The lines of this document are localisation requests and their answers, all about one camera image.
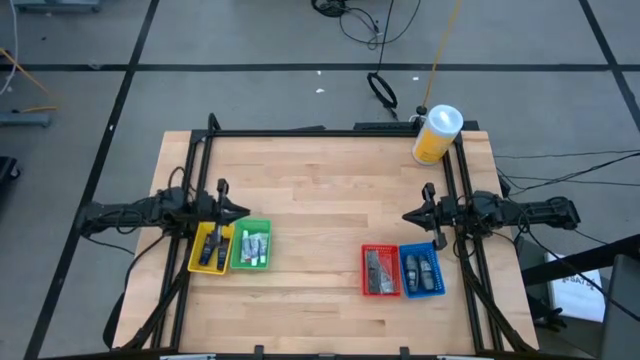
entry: wooden table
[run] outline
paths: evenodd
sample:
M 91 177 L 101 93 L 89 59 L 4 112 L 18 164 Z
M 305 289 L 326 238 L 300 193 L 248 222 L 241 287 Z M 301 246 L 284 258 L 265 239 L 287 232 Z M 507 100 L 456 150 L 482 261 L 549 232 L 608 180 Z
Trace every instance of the wooden table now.
M 166 187 L 170 172 L 184 165 L 189 135 L 165 133 L 151 193 Z M 465 132 L 463 138 L 474 189 L 500 193 L 487 133 Z M 417 164 L 410 153 L 413 141 L 216 138 L 206 188 L 215 193 L 217 179 L 226 178 L 233 202 L 272 220 L 272 258 L 266 272 L 192 274 L 180 351 L 252 353 L 261 344 L 266 353 L 397 354 L 400 346 L 408 346 L 412 354 L 473 354 L 451 229 L 443 229 L 449 245 L 439 252 L 445 296 L 361 295 L 362 244 L 433 239 L 432 233 L 401 219 L 422 204 L 426 182 L 435 183 L 437 198 L 447 194 L 442 165 Z M 198 168 L 196 163 L 194 185 Z M 138 252 L 158 236 L 158 229 L 143 230 Z M 537 347 L 513 245 L 496 236 L 485 244 L 497 305 L 523 339 Z M 168 246 L 165 240 L 134 268 L 114 346 L 129 340 L 157 304 Z M 477 303 L 484 344 L 490 347 L 486 313 Z M 163 344 L 169 343 L 173 317 L 172 307 Z

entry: red basket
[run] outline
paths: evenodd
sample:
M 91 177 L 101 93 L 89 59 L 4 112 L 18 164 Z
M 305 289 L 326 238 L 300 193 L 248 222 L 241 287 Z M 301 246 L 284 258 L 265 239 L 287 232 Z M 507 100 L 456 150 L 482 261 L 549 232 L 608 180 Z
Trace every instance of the red basket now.
M 395 290 L 389 294 L 375 294 L 369 292 L 369 272 L 367 271 L 367 252 L 375 250 L 378 253 L 380 265 L 391 275 L 391 282 Z M 362 295 L 372 297 L 400 296 L 402 287 L 398 247 L 396 245 L 362 245 Z

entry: green basket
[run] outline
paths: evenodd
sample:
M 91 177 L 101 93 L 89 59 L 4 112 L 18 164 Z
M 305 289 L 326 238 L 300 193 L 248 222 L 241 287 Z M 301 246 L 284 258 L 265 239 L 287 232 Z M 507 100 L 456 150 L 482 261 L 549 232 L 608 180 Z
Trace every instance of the green basket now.
M 233 223 L 235 225 L 235 232 L 233 234 L 233 246 L 231 247 L 231 268 L 232 269 L 245 269 L 245 270 L 266 270 L 269 268 L 269 259 L 271 258 L 271 220 L 267 219 L 242 219 Z M 250 262 L 242 262 L 242 233 L 244 230 L 249 232 L 249 235 L 255 233 L 267 233 L 267 261 L 263 264 L 258 261 L 257 266 L 251 266 Z

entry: yellow basket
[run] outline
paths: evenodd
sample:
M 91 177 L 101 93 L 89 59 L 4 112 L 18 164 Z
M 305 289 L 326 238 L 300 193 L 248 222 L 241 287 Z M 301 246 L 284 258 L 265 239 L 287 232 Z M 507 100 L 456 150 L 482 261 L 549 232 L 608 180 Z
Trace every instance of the yellow basket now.
M 216 247 L 211 254 L 211 259 L 208 265 L 200 265 L 200 256 L 202 255 L 202 249 L 204 247 L 204 241 L 207 235 L 213 232 L 215 227 L 214 222 L 201 222 L 198 224 L 198 230 L 196 231 L 196 238 L 193 242 L 193 249 L 191 250 L 191 257 L 189 258 L 189 266 L 187 267 L 191 272 L 200 272 L 212 275 L 224 275 L 227 272 L 229 266 L 229 258 L 231 256 L 231 246 L 233 246 L 233 231 L 235 226 L 233 224 L 222 227 L 222 237 L 229 239 L 229 248 L 227 249 L 227 258 L 224 261 L 224 269 L 218 270 L 218 248 Z

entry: yellow can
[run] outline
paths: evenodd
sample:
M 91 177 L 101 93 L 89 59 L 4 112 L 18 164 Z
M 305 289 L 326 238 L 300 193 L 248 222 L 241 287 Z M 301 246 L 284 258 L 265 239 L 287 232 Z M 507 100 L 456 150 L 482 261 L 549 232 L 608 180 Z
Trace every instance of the yellow can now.
M 447 152 L 449 145 L 462 129 L 464 119 L 460 111 L 453 106 L 437 105 L 423 120 L 412 154 L 420 164 L 433 165 Z

